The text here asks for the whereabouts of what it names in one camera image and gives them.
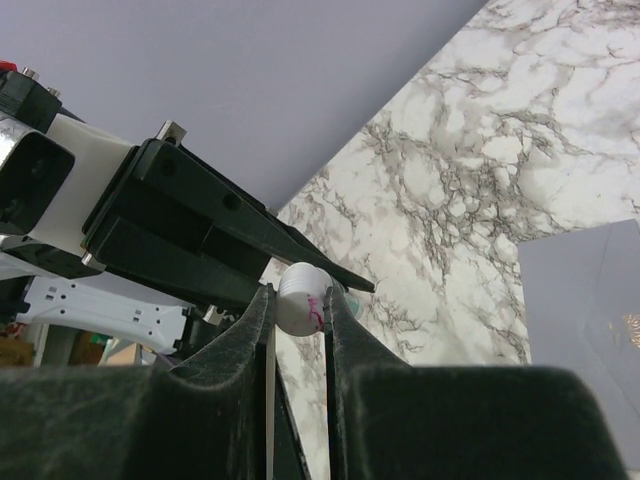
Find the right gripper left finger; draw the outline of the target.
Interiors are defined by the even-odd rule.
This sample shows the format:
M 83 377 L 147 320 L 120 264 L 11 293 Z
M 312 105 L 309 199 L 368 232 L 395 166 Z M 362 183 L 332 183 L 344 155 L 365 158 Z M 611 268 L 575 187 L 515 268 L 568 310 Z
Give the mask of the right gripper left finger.
M 275 293 L 171 369 L 5 368 L 5 479 L 269 479 Z

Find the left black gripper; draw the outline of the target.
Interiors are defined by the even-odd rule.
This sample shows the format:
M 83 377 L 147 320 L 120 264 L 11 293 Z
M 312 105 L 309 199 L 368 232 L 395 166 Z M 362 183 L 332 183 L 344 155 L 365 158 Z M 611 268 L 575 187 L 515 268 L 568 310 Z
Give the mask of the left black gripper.
M 375 291 L 190 152 L 185 134 L 167 121 L 133 147 L 83 225 L 83 247 L 108 272 L 226 310 L 247 308 L 271 257 Z

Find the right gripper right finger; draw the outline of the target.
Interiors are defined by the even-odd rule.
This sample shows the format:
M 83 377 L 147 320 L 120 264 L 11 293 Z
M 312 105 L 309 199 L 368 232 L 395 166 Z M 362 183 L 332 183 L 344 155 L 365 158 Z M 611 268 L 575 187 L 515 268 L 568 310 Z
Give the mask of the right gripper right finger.
M 418 367 L 327 291 L 327 407 L 335 479 L 623 479 L 590 390 L 539 367 Z

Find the white glue stick cap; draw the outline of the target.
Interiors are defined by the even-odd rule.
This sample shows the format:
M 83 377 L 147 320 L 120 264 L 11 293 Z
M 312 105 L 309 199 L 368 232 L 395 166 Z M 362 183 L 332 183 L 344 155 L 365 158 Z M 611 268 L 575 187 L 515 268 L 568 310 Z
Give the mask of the white glue stick cap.
M 324 303 L 332 278 L 300 262 L 283 273 L 276 293 L 276 325 L 286 334 L 307 337 L 324 331 Z

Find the grey envelope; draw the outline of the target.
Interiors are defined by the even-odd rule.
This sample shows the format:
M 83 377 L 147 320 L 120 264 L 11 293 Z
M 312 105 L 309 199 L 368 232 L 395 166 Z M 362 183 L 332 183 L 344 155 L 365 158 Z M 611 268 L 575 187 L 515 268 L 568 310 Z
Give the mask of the grey envelope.
M 639 225 L 626 220 L 519 245 L 532 361 L 617 374 L 639 367 Z

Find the green white glue stick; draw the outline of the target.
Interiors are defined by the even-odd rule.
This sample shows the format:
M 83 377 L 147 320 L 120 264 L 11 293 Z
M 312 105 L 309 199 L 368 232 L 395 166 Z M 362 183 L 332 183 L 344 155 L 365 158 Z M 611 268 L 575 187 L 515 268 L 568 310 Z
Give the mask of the green white glue stick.
M 352 292 L 346 292 L 344 298 L 354 318 L 360 319 L 363 313 L 361 299 Z

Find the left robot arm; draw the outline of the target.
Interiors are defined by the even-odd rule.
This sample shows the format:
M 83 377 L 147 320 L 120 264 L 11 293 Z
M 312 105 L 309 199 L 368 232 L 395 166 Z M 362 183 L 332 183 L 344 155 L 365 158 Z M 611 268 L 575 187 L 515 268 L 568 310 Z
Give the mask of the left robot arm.
M 208 307 L 245 310 L 272 259 L 371 281 L 200 160 L 177 128 L 130 145 L 68 117 L 47 132 L 1 119 L 1 303 L 26 324 L 142 344 L 160 354 L 207 340 Z

